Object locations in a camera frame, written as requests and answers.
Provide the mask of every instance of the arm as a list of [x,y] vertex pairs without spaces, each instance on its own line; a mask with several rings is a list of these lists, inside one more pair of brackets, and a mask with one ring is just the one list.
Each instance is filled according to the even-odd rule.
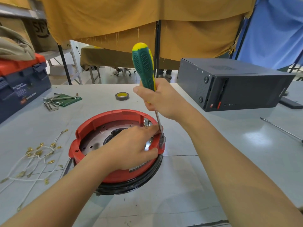
[[75,168],[15,214],[2,227],[72,226],[103,179],[117,169],[129,169],[157,157],[156,148],[144,151],[158,126],[133,127],[120,132],[101,148],[89,152]]
[[302,214],[263,171],[165,79],[157,78],[156,86],[156,92],[144,87],[134,92],[149,110],[158,110],[187,131],[233,227],[303,226]]

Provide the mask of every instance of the red toolbox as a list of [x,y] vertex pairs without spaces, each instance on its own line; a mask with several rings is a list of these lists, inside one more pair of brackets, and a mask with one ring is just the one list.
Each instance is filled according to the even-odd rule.
[[31,61],[0,59],[0,123],[51,87],[44,56]]

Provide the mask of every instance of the screwdriver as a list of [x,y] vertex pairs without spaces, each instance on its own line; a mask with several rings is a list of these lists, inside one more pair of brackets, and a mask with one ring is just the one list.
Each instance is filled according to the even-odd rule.
[[[137,43],[132,49],[132,60],[134,67],[139,74],[143,87],[156,91],[156,83],[154,81],[154,60],[151,50],[145,43]],[[165,136],[161,126],[159,114],[155,111],[159,129],[161,131],[160,147],[165,143]]]
[[275,127],[278,128],[279,130],[284,131],[285,133],[287,133],[287,134],[289,134],[290,136],[292,136],[292,137],[294,137],[294,138],[300,140],[300,142],[303,143],[303,139],[299,138],[298,136],[295,136],[294,134],[292,134],[292,133],[290,133],[290,132],[288,132],[288,131],[286,131],[286,130],[280,128],[280,127],[278,127],[277,125],[273,124],[272,122],[269,122],[267,119],[264,119],[264,118],[261,118],[261,117],[260,117],[260,119],[262,119],[262,120],[265,121],[265,122],[270,123],[271,125],[275,126]]

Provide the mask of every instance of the roll of tape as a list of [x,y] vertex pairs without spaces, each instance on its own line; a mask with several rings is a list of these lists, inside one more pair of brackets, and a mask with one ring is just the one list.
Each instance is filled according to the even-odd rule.
[[118,92],[116,95],[116,100],[127,100],[129,99],[129,94],[127,92]]

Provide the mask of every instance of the white table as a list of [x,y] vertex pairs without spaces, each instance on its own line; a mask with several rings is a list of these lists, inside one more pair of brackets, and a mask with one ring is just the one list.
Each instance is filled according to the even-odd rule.
[[[66,165],[68,149],[75,139],[76,129],[96,114],[115,109],[133,109],[155,117],[154,112],[149,112],[143,101],[133,93],[134,86],[137,84],[53,86],[44,95],[79,93],[83,100],[48,112],[42,105],[41,98],[38,98],[2,123],[0,178],[5,177],[27,147],[34,147],[42,141],[51,143],[60,131],[69,128],[58,141],[63,146],[63,154],[57,164]],[[291,110],[278,104],[269,109],[207,113],[178,84],[172,86],[263,170],[297,207],[303,206],[303,146],[260,119],[266,118],[303,137],[303,110]],[[121,91],[128,92],[130,98],[117,101],[115,94]],[[290,99],[303,104],[303,82],[293,82],[288,91]],[[163,162],[156,175],[141,188],[127,194],[100,197],[92,195],[74,226],[187,227],[202,223],[228,226],[225,221],[227,218],[188,134],[175,121],[160,117],[166,147]],[[44,172],[49,171],[51,168],[47,167]],[[62,172],[63,170],[56,171],[50,178],[50,184],[58,180]],[[0,223],[15,213],[18,201],[24,196],[20,188],[25,184],[26,182],[14,182],[9,190],[0,194]],[[27,204],[49,185],[37,183]]]

